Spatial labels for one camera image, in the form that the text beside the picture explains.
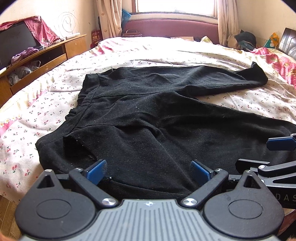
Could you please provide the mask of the purple clothes in cabinet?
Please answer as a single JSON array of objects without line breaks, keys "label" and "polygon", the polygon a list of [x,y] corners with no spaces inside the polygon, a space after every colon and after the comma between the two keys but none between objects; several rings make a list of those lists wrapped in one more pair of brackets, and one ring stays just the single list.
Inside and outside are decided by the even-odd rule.
[{"label": "purple clothes in cabinet", "polygon": [[11,58],[11,64],[14,65],[18,62],[20,62],[21,60],[31,56],[32,54],[37,53],[39,50],[37,48],[34,47],[28,47],[27,49],[25,49],[24,51],[16,54],[15,56],[13,56]]}]

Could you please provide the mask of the pink cloth on television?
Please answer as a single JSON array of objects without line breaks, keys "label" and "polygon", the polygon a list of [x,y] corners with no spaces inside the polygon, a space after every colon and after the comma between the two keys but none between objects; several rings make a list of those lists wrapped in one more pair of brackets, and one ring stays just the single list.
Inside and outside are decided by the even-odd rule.
[{"label": "pink cloth on television", "polygon": [[7,30],[12,25],[24,22],[33,37],[44,47],[60,43],[62,39],[47,26],[41,16],[30,16],[23,19],[1,23],[1,31]]}]

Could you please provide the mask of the right beige curtain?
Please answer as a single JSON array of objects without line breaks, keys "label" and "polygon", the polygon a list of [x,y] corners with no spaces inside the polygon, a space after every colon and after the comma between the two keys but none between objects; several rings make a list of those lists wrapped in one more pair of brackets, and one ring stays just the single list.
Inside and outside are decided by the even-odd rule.
[{"label": "right beige curtain", "polygon": [[218,0],[216,3],[219,43],[225,47],[239,49],[238,42],[234,38],[240,31],[236,1]]}]

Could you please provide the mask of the wooden TV cabinet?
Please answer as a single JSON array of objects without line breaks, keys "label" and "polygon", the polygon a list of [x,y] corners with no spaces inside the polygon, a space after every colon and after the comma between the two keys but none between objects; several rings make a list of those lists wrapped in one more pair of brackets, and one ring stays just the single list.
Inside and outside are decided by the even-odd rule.
[{"label": "wooden TV cabinet", "polygon": [[[43,74],[87,50],[86,35],[82,34],[44,48],[43,50],[10,66],[7,70],[1,73],[1,105],[4,105],[13,95],[28,86]],[[40,67],[32,73],[26,75],[16,84],[10,85],[8,80],[9,74],[13,73],[13,71],[17,68],[30,64],[33,61],[40,61]]]}]

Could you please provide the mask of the black television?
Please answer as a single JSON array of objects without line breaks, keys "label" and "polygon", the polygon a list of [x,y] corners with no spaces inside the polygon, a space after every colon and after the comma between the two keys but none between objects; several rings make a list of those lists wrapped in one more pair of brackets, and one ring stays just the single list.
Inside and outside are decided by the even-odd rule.
[{"label": "black television", "polygon": [[11,63],[11,58],[28,47],[39,47],[41,44],[34,38],[24,21],[13,24],[0,33],[1,69]]}]

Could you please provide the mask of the dark clothes pile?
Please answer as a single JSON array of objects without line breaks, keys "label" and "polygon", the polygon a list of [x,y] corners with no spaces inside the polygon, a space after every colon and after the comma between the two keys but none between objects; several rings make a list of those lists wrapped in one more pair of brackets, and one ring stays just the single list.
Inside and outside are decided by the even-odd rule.
[{"label": "dark clothes pile", "polygon": [[244,51],[253,51],[256,48],[257,42],[254,34],[250,32],[241,32],[234,36],[238,45]]}]

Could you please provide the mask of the blue bag by window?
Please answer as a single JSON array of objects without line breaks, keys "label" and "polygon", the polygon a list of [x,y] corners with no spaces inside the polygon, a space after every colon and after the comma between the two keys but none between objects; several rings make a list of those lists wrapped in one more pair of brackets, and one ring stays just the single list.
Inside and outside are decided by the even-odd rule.
[{"label": "blue bag by window", "polygon": [[128,11],[122,9],[122,12],[121,12],[121,28],[125,27],[127,22],[130,20],[131,16],[132,15]]}]

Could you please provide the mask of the red box by curtain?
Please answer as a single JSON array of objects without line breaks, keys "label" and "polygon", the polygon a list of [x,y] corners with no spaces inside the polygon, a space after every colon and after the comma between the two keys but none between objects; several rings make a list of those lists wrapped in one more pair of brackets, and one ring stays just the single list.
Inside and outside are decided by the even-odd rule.
[{"label": "red box by curtain", "polygon": [[94,48],[98,45],[98,43],[100,41],[102,41],[103,38],[102,38],[102,33],[101,33],[101,30],[93,30],[91,32],[91,44],[90,44],[90,48]]}]

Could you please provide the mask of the pink floral quilt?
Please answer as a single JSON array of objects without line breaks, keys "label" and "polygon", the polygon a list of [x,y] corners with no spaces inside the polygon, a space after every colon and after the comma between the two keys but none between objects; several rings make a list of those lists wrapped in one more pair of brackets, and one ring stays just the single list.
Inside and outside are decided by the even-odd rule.
[{"label": "pink floral quilt", "polygon": [[276,49],[261,47],[251,51],[265,59],[266,63],[288,83],[295,87],[295,60]]}]

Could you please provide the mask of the black pants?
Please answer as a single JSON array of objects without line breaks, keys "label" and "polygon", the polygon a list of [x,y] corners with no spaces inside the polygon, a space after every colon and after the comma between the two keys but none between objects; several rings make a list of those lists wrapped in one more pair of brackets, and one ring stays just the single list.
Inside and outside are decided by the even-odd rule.
[{"label": "black pants", "polygon": [[99,186],[113,197],[172,199],[197,189],[193,160],[230,173],[240,158],[293,161],[295,152],[269,151],[266,141],[294,133],[294,124],[200,100],[266,83],[256,63],[235,72],[153,66],[88,74],[65,122],[37,141],[41,166],[68,173],[106,160]]}]

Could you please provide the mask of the beige curtain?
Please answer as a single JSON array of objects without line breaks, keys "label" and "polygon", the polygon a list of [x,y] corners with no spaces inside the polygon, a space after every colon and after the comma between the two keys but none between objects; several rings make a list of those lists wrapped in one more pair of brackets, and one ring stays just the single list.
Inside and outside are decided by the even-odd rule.
[{"label": "beige curtain", "polygon": [[121,36],[122,0],[97,0],[103,39]]},{"label": "beige curtain", "polygon": [[238,42],[234,38],[240,31],[236,1],[218,0],[216,3],[219,43],[225,47],[239,49]]}]

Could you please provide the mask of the brown handbag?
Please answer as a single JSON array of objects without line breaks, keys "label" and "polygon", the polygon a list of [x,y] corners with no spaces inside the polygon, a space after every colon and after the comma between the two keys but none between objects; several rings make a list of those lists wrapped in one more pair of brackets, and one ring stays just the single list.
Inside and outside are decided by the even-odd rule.
[{"label": "brown handbag", "polygon": [[130,37],[142,37],[142,33],[136,29],[127,29],[122,33],[122,37],[130,38]]}]

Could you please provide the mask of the dark brown headboard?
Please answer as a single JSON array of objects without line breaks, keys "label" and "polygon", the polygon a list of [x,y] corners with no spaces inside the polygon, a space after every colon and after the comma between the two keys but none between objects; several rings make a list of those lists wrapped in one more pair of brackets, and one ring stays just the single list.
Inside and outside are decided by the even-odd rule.
[{"label": "dark brown headboard", "polygon": [[296,59],[296,30],[285,28],[278,49]]}]

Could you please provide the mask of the maroon padded window bench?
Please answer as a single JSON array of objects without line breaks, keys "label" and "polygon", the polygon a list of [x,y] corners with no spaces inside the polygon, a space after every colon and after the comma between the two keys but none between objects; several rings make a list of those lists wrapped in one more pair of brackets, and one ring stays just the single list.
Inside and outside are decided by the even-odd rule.
[{"label": "maroon padded window bench", "polygon": [[131,20],[122,32],[139,32],[144,37],[194,37],[207,36],[214,44],[219,44],[218,25],[191,20],[151,19]]}]

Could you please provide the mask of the cherry print bed sheet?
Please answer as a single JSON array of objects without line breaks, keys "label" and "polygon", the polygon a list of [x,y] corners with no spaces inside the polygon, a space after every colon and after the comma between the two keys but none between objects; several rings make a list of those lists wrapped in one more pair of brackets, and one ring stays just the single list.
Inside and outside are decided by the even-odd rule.
[{"label": "cherry print bed sheet", "polygon": [[65,61],[10,98],[1,108],[1,196],[19,202],[43,171],[36,141],[54,131],[77,105],[84,78],[119,67],[207,65],[237,71],[256,62],[265,86],[204,97],[204,101],[295,122],[295,88],[265,59],[205,42],[161,37],[112,38]]}]

